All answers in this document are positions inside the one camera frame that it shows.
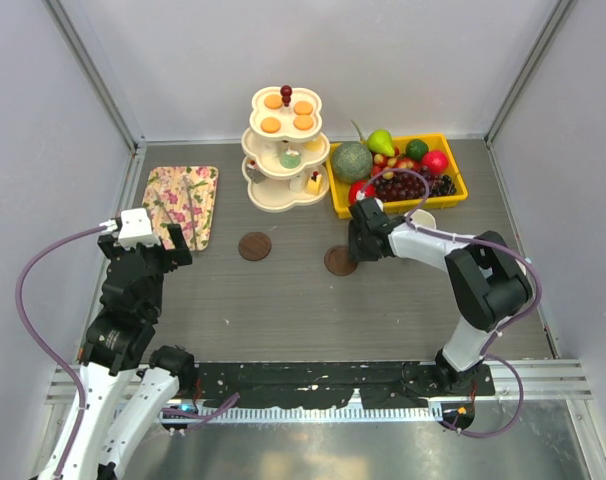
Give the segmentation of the black mug white inside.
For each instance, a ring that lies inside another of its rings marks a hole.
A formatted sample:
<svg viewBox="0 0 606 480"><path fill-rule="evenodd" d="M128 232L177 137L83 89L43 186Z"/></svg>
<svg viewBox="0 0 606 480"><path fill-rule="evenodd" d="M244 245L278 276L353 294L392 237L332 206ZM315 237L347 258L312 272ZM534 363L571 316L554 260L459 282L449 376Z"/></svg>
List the black mug white inside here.
<svg viewBox="0 0 606 480"><path fill-rule="evenodd" d="M407 214L406 217L417 226L430 229L435 229L437 227L434 216L422 209L417 209L411 215Z"/></svg>

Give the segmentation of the metal tongs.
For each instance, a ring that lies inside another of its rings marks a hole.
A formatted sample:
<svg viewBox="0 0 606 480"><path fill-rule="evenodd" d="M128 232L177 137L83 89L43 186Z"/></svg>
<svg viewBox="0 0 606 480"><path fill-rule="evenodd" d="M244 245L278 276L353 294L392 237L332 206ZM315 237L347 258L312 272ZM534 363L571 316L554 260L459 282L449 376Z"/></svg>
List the metal tongs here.
<svg viewBox="0 0 606 480"><path fill-rule="evenodd" d="M145 205L153 229L166 246L170 243L169 224L179 224L191 251L198 250L198 207L193 197L194 183L186 171L156 172L145 192Z"/></svg>

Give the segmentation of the white cake slice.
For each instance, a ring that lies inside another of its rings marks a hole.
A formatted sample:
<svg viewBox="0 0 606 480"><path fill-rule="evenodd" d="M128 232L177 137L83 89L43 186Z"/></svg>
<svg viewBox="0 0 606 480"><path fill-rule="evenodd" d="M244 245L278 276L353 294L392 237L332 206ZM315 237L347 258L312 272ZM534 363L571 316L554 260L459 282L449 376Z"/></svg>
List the white cake slice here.
<svg viewBox="0 0 606 480"><path fill-rule="evenodd" d="M289 182L289 189L294 193L300 193L304 190L307 180L304 177L292 178Z"/></svg>

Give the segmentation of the chocolate swirl roll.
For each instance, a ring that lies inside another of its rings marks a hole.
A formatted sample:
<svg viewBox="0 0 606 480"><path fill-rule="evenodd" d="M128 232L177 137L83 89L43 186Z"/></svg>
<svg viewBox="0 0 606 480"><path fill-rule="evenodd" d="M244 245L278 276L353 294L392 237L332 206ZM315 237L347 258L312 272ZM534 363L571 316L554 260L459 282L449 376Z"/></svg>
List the chocolate swirl roll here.
<svg viewBox="0 0 606 480"><path fill-rule="evenodd" d="M265 180L265 175L260 170L257 170L255 168L248 167L247 174L251 181L256 184L261 183Z"/></svg>

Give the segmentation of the yellow round dessert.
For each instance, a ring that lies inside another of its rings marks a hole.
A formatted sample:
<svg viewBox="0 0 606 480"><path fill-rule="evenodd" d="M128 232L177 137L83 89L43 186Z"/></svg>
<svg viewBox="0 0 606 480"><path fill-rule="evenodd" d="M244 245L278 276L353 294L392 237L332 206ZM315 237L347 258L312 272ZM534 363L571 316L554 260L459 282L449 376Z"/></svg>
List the yellow round dessert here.
<svg viewBox="0 0 606 480"><path fill-rule="evenodd" d="M317 152L324 148L324 142L321 138L317 138L315 140L306 142L304 144L304 147L306 150L309 150L311 152Z"/></svg>

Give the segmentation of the orange macaron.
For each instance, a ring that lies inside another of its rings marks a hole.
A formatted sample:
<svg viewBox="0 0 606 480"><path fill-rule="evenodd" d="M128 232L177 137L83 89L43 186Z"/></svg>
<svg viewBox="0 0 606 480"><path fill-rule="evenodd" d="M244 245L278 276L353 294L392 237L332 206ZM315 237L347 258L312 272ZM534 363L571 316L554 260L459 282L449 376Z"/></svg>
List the orange macaron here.
<svg viewBox="0 0 606 480"><path fill-rule="evenodd" d="M298 101L294 105L294 112L296 115L311 115L314 111L314 106L305 100Z"/></svg>
<svg viewBox="0 0 606 480"><path fill-rule="evenodd" d="M297 115L293 124L297 130L308 131L314 127L314 119L311 115Z"/></svg>
<svg viewBox="0 0 606 480"><path fill-rule="evenodd" d="M269 109L279 109L282 107L282 97L277 94L270 94L264 98L264 105Z"/></svg>
<svg viewBox="0 0 606 480"><path fill-rule="evenodd" d="M281 122L276 117L266 117L261 121L260 127L263 132L272 134L281 129Z"/></svg>

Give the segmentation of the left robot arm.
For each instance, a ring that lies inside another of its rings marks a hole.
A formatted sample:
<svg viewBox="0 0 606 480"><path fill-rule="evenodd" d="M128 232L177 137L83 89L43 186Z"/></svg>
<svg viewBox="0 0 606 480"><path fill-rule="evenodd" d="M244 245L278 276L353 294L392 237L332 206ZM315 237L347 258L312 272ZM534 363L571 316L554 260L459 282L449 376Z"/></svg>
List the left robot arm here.
<svg viewBox="0 0 606 480"><path fill-rule="evenodd" d="M109 264L101 308L85 334L80 367L68 373L77 393L41 479L120 479L162 406L189 396L197 383L193 355L178 347L154 352L137 392L118 405L136 377L162 312L166 274L191 264L177 224L166 248L149 225L115 220L97 244Z"/></svg>

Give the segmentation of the yellow cake slice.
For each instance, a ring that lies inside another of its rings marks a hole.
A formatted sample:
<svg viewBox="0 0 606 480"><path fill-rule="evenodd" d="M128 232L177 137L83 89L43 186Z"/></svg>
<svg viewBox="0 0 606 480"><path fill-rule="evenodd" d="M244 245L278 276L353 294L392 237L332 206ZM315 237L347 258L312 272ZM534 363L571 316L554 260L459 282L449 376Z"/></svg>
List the yellow cake slice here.
<svg viewBox="0 0 606 480"><path fill-rule="evenodd" d="M318 171L313 171L307 180L305 191L307 194L317 196L322 189L323 176Z"/></svg>

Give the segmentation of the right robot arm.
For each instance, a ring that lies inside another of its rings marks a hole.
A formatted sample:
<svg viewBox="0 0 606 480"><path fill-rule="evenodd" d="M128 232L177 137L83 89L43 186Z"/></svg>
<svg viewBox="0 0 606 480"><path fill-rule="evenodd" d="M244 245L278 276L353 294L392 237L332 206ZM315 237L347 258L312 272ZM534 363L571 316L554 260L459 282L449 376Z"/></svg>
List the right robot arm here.
<svg viewBox="0 0 606 480"><path fill-rule="evenodd" d="M460 318L435 357L425 390L457 394L467 387L500 328L533 298L525 260L494 231L469 236L427 228L412 216L390 217L374 198L350 207L348 250L355 263L410 259L448 275Z"/></svg>

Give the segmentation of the wooden coaster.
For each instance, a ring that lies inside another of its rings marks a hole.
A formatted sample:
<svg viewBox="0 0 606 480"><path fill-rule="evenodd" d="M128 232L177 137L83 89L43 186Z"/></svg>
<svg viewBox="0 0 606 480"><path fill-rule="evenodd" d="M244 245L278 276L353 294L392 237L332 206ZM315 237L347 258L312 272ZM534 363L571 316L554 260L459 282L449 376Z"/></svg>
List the wooden coaster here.
<svg viewBox="0 0 606 480"><path fill-rule="evenodd" d="M345 245L330 247L324 255L325 268L335 276L348 276L358 267L349 255L349 249Z"/></svg>
<svg viewBox="0 0 606 480"><path fill-rule="evenodd" d="M239 255L248 261L265 259L270 254L271 249L272 241L270 237L262 232L249 232L238 243Z"/></svg>

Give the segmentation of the green round dessert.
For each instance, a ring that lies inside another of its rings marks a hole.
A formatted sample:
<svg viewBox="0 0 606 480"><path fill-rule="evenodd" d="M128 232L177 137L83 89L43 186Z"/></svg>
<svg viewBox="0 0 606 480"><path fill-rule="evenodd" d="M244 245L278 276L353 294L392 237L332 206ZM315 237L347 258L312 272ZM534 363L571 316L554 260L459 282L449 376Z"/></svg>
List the green round dessert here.
<svg viewBox="0 0 606 480"><path fill-rule="evenodd" d="M301 154L297 150L287 149L280 155L279 162L284 169L295 169L301 163Z"/></svg>

